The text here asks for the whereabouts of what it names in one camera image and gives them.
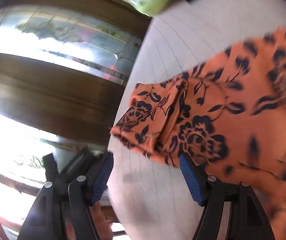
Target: glass panel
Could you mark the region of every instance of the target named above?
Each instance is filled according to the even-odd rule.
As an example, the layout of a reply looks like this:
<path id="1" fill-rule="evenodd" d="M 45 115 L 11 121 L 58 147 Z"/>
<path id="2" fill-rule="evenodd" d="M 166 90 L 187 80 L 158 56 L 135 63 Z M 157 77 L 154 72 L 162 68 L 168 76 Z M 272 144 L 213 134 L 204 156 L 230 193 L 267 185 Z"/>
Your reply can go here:
<path id="1" fill-rule="evenodd" d="M 128 235 L 124 236 L 114 236 L 113 240 L 131 240 L 131 238 Z"/>
<path id="2" fill-rule="evenodd" d="M 49 6 L 0 10 L 0 52 L 125 85 L 142 40 L 94 17 Z"/>
<path id="3" fill-rule="evenodd" d="M 17 239 L 37 192 L 46 181 L 43 156 L 53 153 L 57 171 L 60 173 L 84 146 L 91 148 L 95 154 L 104 150 L 95 145 L 60 138 L 2 115 L 0 115 L 0 142 L 2 142 L 0 145 L 5 146 L 0 147 L 0 223 L 10 240 Z M 36 188 L 36 191 L 33 190 L 34 195 L 26 193 L 25 186 Z M 98 219 L 95 226 L 100 228 L 112 226 L 114 232 L 123 231 L 124 227 L 120 223 L 110 223 L 109 216 L 113 209 L 108 199 L 108 192 L 105 191 L 103 195 L 101 205 L 109 207 L 109 211 L 106 212 L 106 209 L 102 208 L 98 214 L 105 216 L 107 222 Z M 69 226 L 71 217 L 65 213 L 65 208 L 64 217 L 66 228 L 73 229 Z"/>

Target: orange floral fabric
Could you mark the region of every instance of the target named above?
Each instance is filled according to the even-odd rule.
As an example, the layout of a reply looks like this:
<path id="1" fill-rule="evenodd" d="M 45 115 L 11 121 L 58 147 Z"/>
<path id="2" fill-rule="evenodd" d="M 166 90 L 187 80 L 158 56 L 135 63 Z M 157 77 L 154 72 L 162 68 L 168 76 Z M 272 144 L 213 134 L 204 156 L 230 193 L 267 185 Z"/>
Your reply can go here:
<path id="1" fill-rule="evenodd" d="M 286 30 L 235 44 L 160 84 L 137 84 L 111 133 L 153 161 L 188 153 L 207 174 L 251 184 L 286 239 Z"/>

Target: black flower print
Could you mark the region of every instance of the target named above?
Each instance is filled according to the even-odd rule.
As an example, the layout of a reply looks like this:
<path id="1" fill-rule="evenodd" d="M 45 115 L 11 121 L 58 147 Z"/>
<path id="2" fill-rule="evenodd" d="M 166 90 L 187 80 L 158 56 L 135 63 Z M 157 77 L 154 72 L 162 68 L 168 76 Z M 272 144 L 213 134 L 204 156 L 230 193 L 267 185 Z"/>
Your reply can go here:
<path id="1" fill-rule="evenodd" d="M 161 96 L 158 95 L 158 93 L 155 93 L 155 92 L 149 93 L 148 91 L 142 91 L 142 92 L 138 93 L 137 96 L 145 96 L 144 99 L 146 99 L 147 97 L 150 97 L 151 100 L 153 102 L 156 102 L 156 103 L 161 101 Z"/>
<path id="2" fill-rule="evenodd" d="M 139 133 L 135 134 L 135 138 L 136 138 L 136 140 L 138 141 L 139 144 L 142 144 L 142 143 L 145 142 L 145 140 L 146 140 L 146 136 L 145 135 L 147 134 L 147 132 L 148 132 L 148 125 L 143 128 L 143 130 L 141 131 L 140 134 Z"/>
<path id="3" fill-rule="evenodd" d="M 144 122 L 151 115 L 152 106 L 144 101 L 138 101 L 131 106 L 116 126 L 121 127 L 121 131 L 131 131 L 131 128 Z"/>
<path id="4" fill-rule="evenodd" d="M 190 117 L 190 110 L 191 110 L 191 106 L 183 104 L 183 106 L 182 106 L 182 114 L 184 115 L 185 118 L 189 118 Z"/>
<path id="5" fill-rule="evenodd" d="M 286 150 L 283 157 L 276 161 L 279 165 L 277 169 L 279 172 L 277 174 L 260 168 L 260 145 L 256 137 L 252 136 L 248 144 L 247 163 L 239 163 L 239 165 L 243 168 L 251 169 L 252 171 L 267 172 L 278 180 L 286 181 Z"/>
<path id="6" fill-rule="evenodd" d="M 247 40 L 243 42 L 243 48 L 249 51 L 254 57 L 258 55 L 258 48 L 255 43 L 251 40 Z"/>
<path id="7" fill-rule="evenodd" d="M 202 106 L 205 101 L 206 91 L 211 85 L 218 85 L 216 81 L 218 81 L 223 73 L 224 68 L 220 68 L 215 72 L 208 72 L 204 78 L 196 78 L 198 79 L 198 83 L 194 87 L 194 95 L 196 97 L 195 102 Z"/>
<path id="8" fill-rule="evenodd" d="M 166 88 L 166 85 L 167 85 L 168 83 L 172 82 L 172 81 L 173 81 L 173 79 L 169 79 L 169 80 L 167 80 L 167 81 L 164 81 L 164 82 L 160 83 L 160 86 L 163 87 L 163 88 Z"/>
<path id="9" fill-rule="evenodd" d="M 114 137 L 118 138 L 121 143 L 128 149 L 135 147 L 135 144 L 131 143 L 127 138 L 121 136 L 120 134 L 114 134 Z"/>
<path id="10" fill-rule="evenodd" d="M 188 152 L 200 165 L 222 160 L 228 155 L 225 137 L 213 134 L 214 126 L 208 116 L 196 115 L 192 123 L 186 122 L 179 128 L 180 149 Z"/>
<path id="11" fill-rule="evenodd" d="M 154 108 L 154 110 L 153 110 L 152 113 L 151 113 L 151 120 L 152 120 L 152 121 L 154 121 L 154 116 L 155 116 L 155 113 L 156 113 L 156 111 L 157 111 L 158 108 L 163 111 L 164 115 L 167 114 L 167 113 L 166 113 L 167 111 L 165 111 L 165 109 L 163 108 L 163 106 L 166 105 L 167 101 L 169 100 L 169 97 L 170 97 L 170 95 L 167 95 L 165 98 L 163 98 L 162 100 L 160 100 L 158 106 Z"/>
<path id="12" fill-rule="evenodd" d="M 265 34 L 263 40 L 264 40 L 266 43 L 270 43 L 270 44 L 272 44 L 272 45 L 275 44 L 275 37 L 274 37 L 274 35 L 271 34 L 271 33 Z"/>
<path id="13" fill-rule="evenodd" d="M 155 146 L 154 146 L 154 150 L 157 152 L 157 153 L 160 153 L 163 149 L 163 144 L 160 143 L 159 141 L 156 142 Z"/>
<path id="14" fill-rule="evenodd" d="M 189 78 L 189 74 L 187 71 L 182 72 L 182 78 L 187 80 Z"/>
<path id="15" fill-rule="evenodd" d="M 267 74 L 275 95 L 266 95 L 258 99 L 252 115 L 260 114 L 267 109 L 286 106 L 286 51 L 278 48 L 273 57 L 274 68 Z"/>
<path id="16" fill-rule="evenodd" d="M 242 73 L 243 75 L 246 75 L 250 71 L 250 66 L 249 66 L 250 61 L 248 57 L 245 58 L 236 57 L 235 64 L 239 69 L 239 72 Z"/>
<path id="17" fill-rule="evenodd" d="M 202 70 L 203 70 L 205 64 L 206 64 L 206 61 L 203 62 L 203 63 L 201 63 L 201 64 L 196 65 L 196 66 L 193 68 L 192 76 L 191 76 L 191 77 L 193 77 L 193 78 L 198 78 L 199 75 L 201 74 L 201 72 L 202 72 Z"/>
<path id="18" fill-rule="evenodd" d="M 224 167 L 224 175 L 225 176 L 231 175 L 233 173 L 233 171 L 234 171 L 234 167 L 231 165 L 227 165 Z"/>
<path id="19" fill-rule="evenodd" d="M 143 152 L 143 155 L 144 155 L 145 157 L 147 157 L 147 158 L 150 158 L 152 154 L 150 154 L 150 153 L 147 152 L 147 151 L 144 151 L 144 152 Z"/>
<path id="20" fill-rule="evenodd" d="M 228 47 L 224 50 L 225 54 L 228 56 L 228 58 L 230 58 L 230 55 L 231 55 L 231 47 Z"/>

